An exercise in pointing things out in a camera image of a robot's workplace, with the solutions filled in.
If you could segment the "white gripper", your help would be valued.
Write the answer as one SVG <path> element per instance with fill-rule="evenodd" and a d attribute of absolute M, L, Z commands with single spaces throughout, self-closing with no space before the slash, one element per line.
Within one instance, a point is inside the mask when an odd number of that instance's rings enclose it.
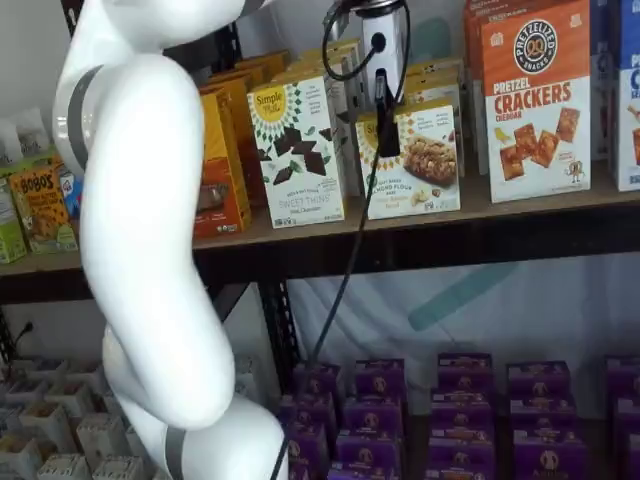
<path fill-rule="evenodd" d="M 366 53 L 372 49 L 376 34 L 384 37 L 384 47 L 365 67 L 367 97 L 376 106 L 378 153 L 380 157 L 400 154 L 398 128 L 394 119 L 404 59 L 404 23 L 402 6 L 377 6 L 359 11 L 362 18 L 362 42 Z"/>

